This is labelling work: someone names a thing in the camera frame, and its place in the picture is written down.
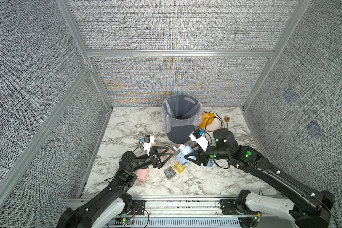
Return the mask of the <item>clear blue shavings tray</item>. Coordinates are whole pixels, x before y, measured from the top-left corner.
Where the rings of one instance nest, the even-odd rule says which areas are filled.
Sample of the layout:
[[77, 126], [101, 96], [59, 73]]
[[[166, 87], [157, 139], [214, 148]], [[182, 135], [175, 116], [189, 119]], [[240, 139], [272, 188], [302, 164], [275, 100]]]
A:
[[213, 160], [209, 160], [207, 163], [207, 167], [211, 168], [211, 167], [213, 167], [213, 165], [214, 165]]

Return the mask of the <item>light blue pencil sharpener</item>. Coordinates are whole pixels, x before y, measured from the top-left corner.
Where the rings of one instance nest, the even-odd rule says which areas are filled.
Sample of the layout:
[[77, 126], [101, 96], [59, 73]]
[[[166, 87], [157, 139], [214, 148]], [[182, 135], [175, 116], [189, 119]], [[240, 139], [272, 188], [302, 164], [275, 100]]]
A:
[[178, 147], [173, 146], [173, 150], [174, 150], [175, 159], [181, 165], [191, 164], [191, 161], [184, 158], [186, 155], [194, 152], [194, 150], [190, 146], [184, 145], [184, 144], [179, 144]]

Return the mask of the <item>clear grey shavings tray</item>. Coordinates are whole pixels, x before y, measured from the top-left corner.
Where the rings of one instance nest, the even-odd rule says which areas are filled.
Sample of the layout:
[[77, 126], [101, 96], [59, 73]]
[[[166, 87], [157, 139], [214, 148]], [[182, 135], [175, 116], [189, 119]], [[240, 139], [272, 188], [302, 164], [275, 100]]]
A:
[[176, 176], [176, 172], [172, 167], [168, 167], [167, 169], [165, 169], [164, 174], [168, 180]]

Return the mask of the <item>clear yellow shavings tray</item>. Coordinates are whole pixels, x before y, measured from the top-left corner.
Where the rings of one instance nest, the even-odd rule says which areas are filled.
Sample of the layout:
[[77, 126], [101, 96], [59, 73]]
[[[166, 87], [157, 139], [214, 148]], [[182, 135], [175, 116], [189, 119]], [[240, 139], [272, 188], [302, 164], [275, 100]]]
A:
[[182, 174], [186, 170], [186, 167], [180, 162], [175, 163], [173, 167], [179, 174]]

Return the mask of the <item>dark grey trash bin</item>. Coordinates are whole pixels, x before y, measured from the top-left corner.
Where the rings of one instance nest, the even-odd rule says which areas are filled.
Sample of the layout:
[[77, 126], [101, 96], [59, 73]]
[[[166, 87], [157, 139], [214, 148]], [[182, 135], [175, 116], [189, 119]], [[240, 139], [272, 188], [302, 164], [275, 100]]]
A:
[[168, 139], [176, 144], [190, 140], [189, 135], [203, 121], [202, 103], [190, 95], [173, 95], [164, 100], [162, 121]]

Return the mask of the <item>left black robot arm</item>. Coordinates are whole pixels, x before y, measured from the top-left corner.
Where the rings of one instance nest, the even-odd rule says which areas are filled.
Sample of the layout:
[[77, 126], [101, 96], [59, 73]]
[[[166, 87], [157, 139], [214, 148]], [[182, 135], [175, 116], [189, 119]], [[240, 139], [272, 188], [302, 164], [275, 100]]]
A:
[[172, 157], [170, 148], [153, 146], [148, 154], [136, 156], [125, 152], [119, 168], [108, 185], [90, 201], [76, 210], [67, 209], [62, 213], [57, 228], [102, 228], [120, 214], [128, 214], [132, 207], [132, 196], [127, 191], [137, 180], [136, 171], [162, 168]]

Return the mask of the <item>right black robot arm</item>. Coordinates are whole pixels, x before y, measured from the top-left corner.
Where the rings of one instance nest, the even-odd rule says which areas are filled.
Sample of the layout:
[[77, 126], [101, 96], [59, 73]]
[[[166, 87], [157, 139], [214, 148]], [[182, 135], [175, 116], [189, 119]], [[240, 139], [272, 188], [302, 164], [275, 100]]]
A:
[[267, 213], [293, 222], [299, 228], [327, 228], [332, 216], [334, 195], [329, 191], [318, 191], [297, 181], [268, 158], [250, 146], [237, 143], [228, 129], [218, 129], [213, 133], [215, 145], [209, 145], [200, 129], [190, 133], [199, 149], [184, 156], [199, 166], [206, 166], [210, 160], [226, 160], [229, 166], [251, 174], [280, 192], [285, 198], [258, 195], [249, 190], [241, 190], [235, 198], [232, 210], [240, 214]]

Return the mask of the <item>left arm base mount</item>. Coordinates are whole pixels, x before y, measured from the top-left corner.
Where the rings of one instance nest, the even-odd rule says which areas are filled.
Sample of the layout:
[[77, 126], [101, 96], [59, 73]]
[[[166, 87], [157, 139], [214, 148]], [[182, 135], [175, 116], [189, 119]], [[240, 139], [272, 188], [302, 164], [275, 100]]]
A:
[[136, 199], [125, 203], [124, 209], [121, 215], [144, 215], [146, 200]]

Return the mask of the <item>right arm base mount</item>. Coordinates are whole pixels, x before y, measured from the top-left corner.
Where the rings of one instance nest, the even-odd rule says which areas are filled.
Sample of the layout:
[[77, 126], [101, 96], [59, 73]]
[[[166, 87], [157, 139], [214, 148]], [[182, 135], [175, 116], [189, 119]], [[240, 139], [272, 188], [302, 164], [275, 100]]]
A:
[[245, 199], [222, 199], [218, 202], [217, 207], [221, 209], [223, 215], [257, 215], [258, 211], [252, 211], [246, 204]]

